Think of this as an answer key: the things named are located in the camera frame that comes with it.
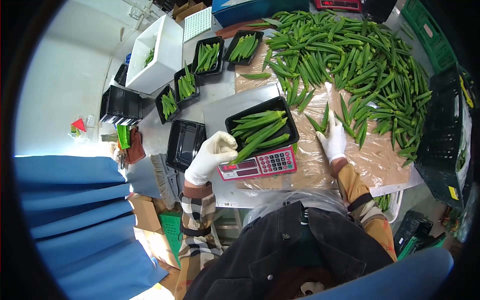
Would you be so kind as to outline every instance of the green plastic crate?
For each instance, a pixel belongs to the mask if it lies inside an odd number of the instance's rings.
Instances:
[[[179,251],[183,236],[180,232],[181,213],[165,212],[159,214],[158,217],[160,218],[160,223],[162,224],[170,249],[175,256],[177,263],[181,266],[179,260]]]
[[[420,0],[407,0],[402,9],[402,15],[419,37],[435,74],[457,63],[450,43]]]

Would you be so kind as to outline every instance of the plastic bag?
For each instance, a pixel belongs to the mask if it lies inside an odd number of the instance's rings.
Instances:
[[[465,101],[463,94],[460,94],[460,98],[457,97],[457,101],[463,101],[462,103],[462,114],[463,114],[463,126],[462,126],[462,139],[460,141],[460,147],[458,149],[458,156],[461,155],[462,151],[465,151],[465,163],[457,172],[458,182],[460,183],[460,188],[463,190],[465,186],[465,180],[467,179],[468,167],[470,165],[470,140],[472,133],[472,117],[468,112],[468,104]]]
[[[302,189],[293,192],[279,192],[266,198],[267,203],[257,206],[247,213],[243,220],[243,226],[260,216],[265,216],[283,206],[284,201],[294,203],[301,201],[304,207],[316,207],[328,212],[336,212],[347,215],[347,207],[338,190],[309,190]]]
[[[271,33],[266,32],[264,41],[268,39]],[[235,92],[241,93],[266,84],[276,83],[280,95],[286,97],[282,87],[273,71],[269,66],[262,71],[263,62],[268,51],[268,45],[265,42],[260,44],[257,54],[253,58],[250,66],[237,65],[235,69]],[[248,80],[240,74],[255,74],[269,72],[272,75],[267,79]],[[298,94],[303,89],[303,82],[300,80]],[[326,188],[334,187],[334,179],[330,175],[328,160],[323,152],[322,146],[318,141],[315,130],[306,118],[309,115],[317,121],[322,122],[326,103],[329,103],[329,109],[333,109],[339,116],[342,116],[340,105],[340,93],[335,90],[334,84],[326,82],[320,88],[315,87],[312,100],[306,109],[299,114],[296,107],[292,107],[291,113],[295,120],[297,130],[300,135],[298,141],[298,150],[295,154],[297,162],[297,171],[291,174],[280,174],[268,177],[257,177],[253,179],[237,180],[236,185],[239,189],[272,189],[272,190],[296,190],[301,188]],[[351,94],[345,90],[341,91],[345,103]],[[351,164],[353,164],[362,180],[369,187],[380,187],[390,184],[401,184],[408,182],[410,177],[411,165],[402,168],[406,161],[404,157],[397,155],[400,150],[398,143],[395,145],[395,151],[392,150],[391,134],[387,132],[384,135],[372,134],[376,127],[376,121],[368,122],[367,136],[362,149],[359,151],[359,145],[347,134],[347,147],[345,155]]]

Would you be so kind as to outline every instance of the white styrofoam box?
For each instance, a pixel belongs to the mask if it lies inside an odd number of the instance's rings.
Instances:
[[[173,80],[182,68],[183,28],[164,15],[135,40],[125,87],[151,94]],[[155,47],[153,60],[144,68],[145,59]]]
[[[392,224],[396,220],[396,217],[398,217],[400,204],[402,203],[402,196],[403,190],[390,194],[390,203],[388,204],[388,209],[384,211],[384,215],[390,224]]]

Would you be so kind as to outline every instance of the hand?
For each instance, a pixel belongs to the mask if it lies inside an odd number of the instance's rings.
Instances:
[[[206,184],[215,168],[237,158],[235,149],[237,141],[233,136],[223,131],[216,132],[202,144],[197,156],[185,170],[185,180],[197,186]]]
[[[347,146],[347,137],[343,130],[343,125],[340,120],[335,118],[333,111],[328,112],[328,123],[330,124],[330,133],[326,138],[320,131],[317,131],[317,137],[322,143],[325,155],[328,158],[328,163],[332,160],[345,157],[345,147]]]

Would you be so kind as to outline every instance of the black jacket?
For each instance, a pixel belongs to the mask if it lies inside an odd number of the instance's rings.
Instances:
[[[286,269],[287,247],[300,238],[301,210],[298,201],[248,224],[220,258],[198,274],[184,299],[263,298],[274,283],[272,279]],[[339,284],[393,262],[351,218],[309,208],[309,225]]]

